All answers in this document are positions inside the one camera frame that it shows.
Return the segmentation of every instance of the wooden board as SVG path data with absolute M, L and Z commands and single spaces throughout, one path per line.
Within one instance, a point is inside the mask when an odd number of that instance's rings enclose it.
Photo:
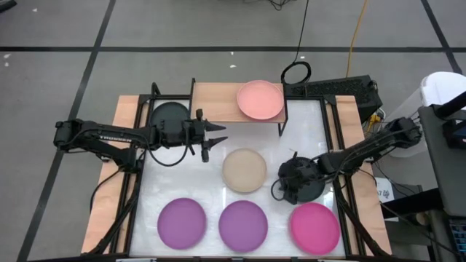
M 201 108 L 210 122 L 259 122 L 244 115 L 238 107 L 237 93 L 244 83 L 195 83 L 192 95 L 191 118 Z M 282 84 L 274 84 L 283 92 Z M 285 109 L 267 123 L 285 122 Z
M 336 101 L 344 143 L 346 147 L 349 147 L 364 139 L 363 130 L 359 120 L 358 108 L 356 106 L 355 99 L 352 96 L 337 96 Z M 137 103 L 138 96 L 120 96 L 118 106 L 116 107 L 113 124 L 122 127 L 133 127 Z M 332 142 L 334 144 L 334 148 L 337 148 L 338 143 L 336 140 L 336 130 L 333 124 L 331 109 L 330 111 L 329 109 L 330 107 L 328 107 L 328 117 L 329 125 L 331 128 Z M 127 146 L 127 144 L 124 143 L 114 144 L 121 147 Z M 107 178 L 116 169 L 117 168 L 113 163 L 103 164 L 99 181 Z M 364 164 L 362 169 L 372 173 L 372 169 L 369 164 Z M 82 252 L 87 252 L 94 248 L 94 246 L 107 232 L 110 225 L 114 222 L 122 185 L 122 178 L 123 176 L 119 175 L 115 177 L 115 179 L 110 180 L 108 183 L 102 186 L 102 188 L 96 194 L 94 208 L 90 216 Z M 374 180 L 363 172 L 357 172 L 353 175 L 352 182 L 355 189 L 355 198 L 358 205 L 358 212 L 361 223 L 365 226 L 371 236 L 377 241 L 380 247 L 385 250 L 385 252 L 391 253 L 387 230 L 385 228 Z M 349 220 L 347 220 L 347 225 L 349 228 L 348 233 L 352 253 L 357 254 L 358 249 L 355 241 L 355 233 Z M 122 243 L 124 242 L 126 236 L 126 234 L 124 234 L 126 227 L 126 224 L 122 226 L 122 230 L 120 232 L 120 236 L 122 238 L 120 238 L 119 241 L 119 246 L 117 248 L 118 251 L 122 251 Z
M 138 107 L 138 98 L 138 95 L 122 95 L 119 97 L 113 125 L 133 128 Z M 128 143 L 113 141 L 109 143 L 118 148 L 127 148 L 129 146 Z M 99 183 L 113 174 L 117 169 L 117 166 L 113 162 L 103 163 Z M 95 194 L 92 212 L 87 224 L 86 236 L 82 245 L 82 253 L 93 249 L 114 222 L 122 183 L 123 173 L 121 172 L 115 178 L 103 184 Z
M 339 113 L 344 145 L 348 148 L 364 140 L 364 133 L 361 127 L 355 97 L 343 95 L 336 96 L 336 107 Z M 372 174 L 372 167 L 369 163 L 364 163 L 361 169 Z M 352 176 L 352 185 L 355 192 L 360 222 L 379 246 L 385 252 L 391 254 L 392 249 L 388 240 L 387 229 L 385 228 L 382 208 L 379 204 L 379 197 L 374 179 L 364 172 L 356 172 Z M 354 239 L 355 237 L 352 235 L 354 235 L 354 232 L 349 230 L 350 238 Z M 367 255 L 371 255 L 371 251 L 367 247 L 366 253 Z

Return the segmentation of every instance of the wooden platform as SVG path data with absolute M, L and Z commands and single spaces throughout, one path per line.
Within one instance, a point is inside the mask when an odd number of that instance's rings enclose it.
M 203 83 L 193 87 L 191 118 L 196 118 L 196 110 L 201 108 L 204 118 L 210 122 L 267 122 L 284 123 L 285 108 L 274 118 L 265 121 L 251 119 L 238 107 L 237 93 L 245 83 Z M 282 84 L 274 84 L 283 92 Z

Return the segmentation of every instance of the tan plate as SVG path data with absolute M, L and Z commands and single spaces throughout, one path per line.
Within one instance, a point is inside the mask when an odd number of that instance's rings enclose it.
M 252 192 L 262 186 L 266 179 L 267 167 L 264 158 L 248 148 L 237 149 L 224 160 L 225 184 L 238 192 Z

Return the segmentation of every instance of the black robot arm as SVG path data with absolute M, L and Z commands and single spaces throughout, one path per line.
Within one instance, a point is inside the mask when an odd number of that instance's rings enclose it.
M 369 157 L 392 148 L 408 148 L 421 140 L 419 127 L 411 119 L 399 118 L 388 123 L 371 137 L 344 149 L 323 154 L 317 160 L 322 175 L 338 175 L 336 172 L 356 171 Z
M 160 147 L 186 146 L 194 155 L 192 145 L 201 145 L 202 160 L 209 161 L 208 151 L 226 138 L 205 140 L 205 132 L 224 130 L 225 127 L 202 120 L 202 110 L 196 111 L 196 119 L 163 120 L 157 125 L 142 128 L 115 127 L 81 119 L 57 122 L 53 144 L 58 150 L 69 152 L 81 148 L 99 157 L 113 159 L 125 172 L 134 172 L 135 148 L 157 150 Z M 134 148 L 117 148 L 102 140 L 133 143 Z

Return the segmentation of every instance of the white table surface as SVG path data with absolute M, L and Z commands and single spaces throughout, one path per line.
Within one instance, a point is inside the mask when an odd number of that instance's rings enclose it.
M 168 100 L 157 101 L 155 106 Z M 188 106 L 187 100 L 179 100 Z M 135 256 L 242 256 L 242 257 L 318 257 L 300 250 L 288 232 L 288 219 L 294 208 L 286 201 L 277 202 L 270 194 L 270 186 L 278 178 L 279 166 L 298 151 L 299 156 L 314 157 L 327 151 L 320 104 L 314 100 L 288 101 L 288 123 L 283 136 L 278 136 L 277 124 L 233 123 L 222 124 L 226 130 L 208 133 L 207 138 L 229 136 L 210 151 L 210 161 L 203 163 L 200 147 L 174 167 L 158 165 L 149 155 L 143 171 L 141 192 L 131 242 L 130 255 Z M 263 186 L 249 194 L 237 193 L 222 180 L 222 163 L 229 152 L 238 148 L 251 148 L 266 160 L 267 180 Z M 171 163 L 179 159 L 184 148 L 161 148 L 154 152 L 158 160 Z M 203 239 L 188 250 L 174 250 L 166 246 L 157 233 L 157 219 L 162 208 L 170 201 L 188 197 L 198 201 L 208 218 Z M 218 219 L 223 209 L 237 200 L 255 202 L 265 212 L 269 230 L 264 243 L 249 253 L 231 251 L 221 240 Z M 314 202 L 325 205 L 336 218 L 333 186 L 326 185 L 323 194 Z M 336 248 L 327 258 L 344 257 L 340 237 Z

